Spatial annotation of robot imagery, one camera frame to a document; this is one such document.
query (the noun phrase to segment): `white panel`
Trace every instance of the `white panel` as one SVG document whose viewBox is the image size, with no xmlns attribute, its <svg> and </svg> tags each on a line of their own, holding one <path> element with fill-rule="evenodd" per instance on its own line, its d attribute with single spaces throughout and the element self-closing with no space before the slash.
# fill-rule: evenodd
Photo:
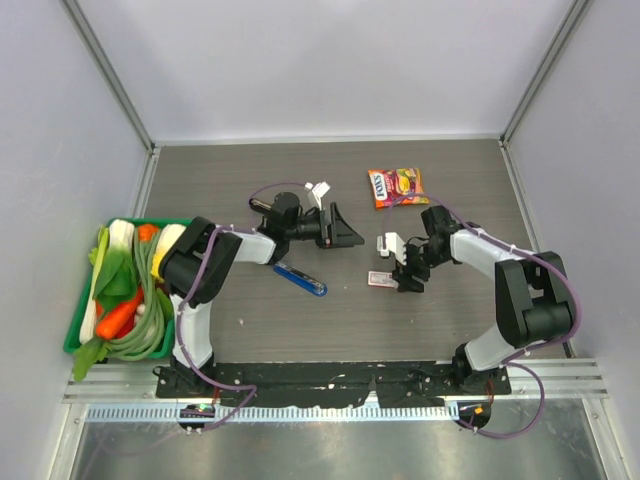
<svg viewBox="0 0 640 480">
<path fill-rule="evenodd" d="M 0 71 L 0 464 L 43 479 L 87 252 L 145 152 L 58 2 L 0 2 Z"/>
<path fill-rule="evenodd" d="M 514 160 L 545 248 L 585 307 L 594 356 L 638 462 L 640 3 L 593 2 L 516 132 Z"/>
<path fill-rule="evenodd" d="M 501 133 L 570 0 L 82 0 L 159 141 Z"/>
</svg>

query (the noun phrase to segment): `floor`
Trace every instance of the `floor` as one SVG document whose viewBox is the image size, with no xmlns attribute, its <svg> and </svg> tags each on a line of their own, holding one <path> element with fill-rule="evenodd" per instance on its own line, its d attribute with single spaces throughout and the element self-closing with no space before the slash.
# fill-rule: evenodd
<svg viewBox="0 0 640 480">
<path fill-rule="evenodd" d="M 331 185 L 325 199 L 336 201 L 366 240 L 353 249 L 324 251 L 311 242 L 292 244 L 285 262 L 328 285 L 320 298 L 269 267 L 234 265 L 214 300 L 211 340 L 219 361 L 449 359 L 458 345 L 495 323 L 493 283 L 468 266 L 438 267 L 424 294 L 367 286 L 369 270 L 393 268 L 376 254 L 384 211 L 374 209 L 367 170 L 401 167 L 419 167 L 426 193 L 446 199 L 494 236 L 529 247 L 495 140 L 162 149 L 148 217 L 202 215 L 215 223 L 255 226 L 259 217 L 247 200 L 258 188 L 325 180 Z M 259 197 L 272 201 L 279 191 Z M 424 235 L 421 211 L 395 208 L 390 229 L 404 238 Z M 562 351 L 543 355 L 561 357 Z"/>
<path fill-rule="evenodd" d="M 515 431 L 537 403 L 498 401 L 487 428 Z M 606 479 L 581 400 L 547 402 L 540 425 L 509 441 L 451 421 L 230 424 L 202 436 L 179 433 L 172 421 L 85 424 L 71 478 Z"/>
</svg>

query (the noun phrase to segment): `gray wooden tabletop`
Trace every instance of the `gray wooden tabletop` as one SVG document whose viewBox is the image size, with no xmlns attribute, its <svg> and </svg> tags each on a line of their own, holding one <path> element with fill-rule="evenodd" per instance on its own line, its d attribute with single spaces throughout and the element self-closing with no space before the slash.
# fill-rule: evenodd
<svg viewBox="0 0 640 480">
<path fill-rule="evenodd" d="M 509 243 L 529 247 L 497 141 L 165 147 L 148 217 L 202 215 L 220 224 L 255 226 L 247 208 L 275 182 L 327 181 L 364 246 L 319 250 L 295 242 L 284 261 L 328 286 L 315 297 L 270 267 L 235 264 L 214 300 L 211 339 L 220 361 L 374 361 L 449 359 L 455 348 L 495 323 L 493 283 L 465 265 L 432 271 L 424 294 L 367 286 L 369 270 L 390 271 L 376 254 L 384 211 L 375 210 L 367 170 L 419 167 L 426 193 L 446 199 L 468 220 Z M 300 190 L 286 189 L 298 193 Z M 282 189 L 259 197 L 272 201 Z M 423 235 L 422 206 L 394 208 L 390 229 Z M 546 356 L 559 357 L 550 349 Z"/>
</svg>

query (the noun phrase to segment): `blue utility knife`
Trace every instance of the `blue utility knife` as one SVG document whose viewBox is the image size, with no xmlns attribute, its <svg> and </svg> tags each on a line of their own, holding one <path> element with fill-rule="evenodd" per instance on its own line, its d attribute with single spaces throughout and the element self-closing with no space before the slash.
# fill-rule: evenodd
<svg viewBox="0 0 640 480">
<path fill-rule="evenodd" d="M 323 297 L 327 294 L 327 286 L 324 283 L 282 262 L 276 263 L 273 266 L 273 271 L 304 288 L 307 292 L 313 293 L 316 297 Z"/>
</svg>

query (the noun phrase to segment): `snack bag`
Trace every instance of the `snack bag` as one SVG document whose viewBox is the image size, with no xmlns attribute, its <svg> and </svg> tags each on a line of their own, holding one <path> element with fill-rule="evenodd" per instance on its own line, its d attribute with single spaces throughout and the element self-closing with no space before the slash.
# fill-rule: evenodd
<svg viewBox="0 0 640 480">
<path fill-rule="evenodd" d="M 387 208 L 393 201 L 409 193 L 424 193 L 422 176 L 418 168 L 399 168 L 397 170 L 369 170 L 369 179 L 373 188 L 376 208 Z M 398 205 L 429 203 L 428 198 L 405 198 Z"/>
</svg>

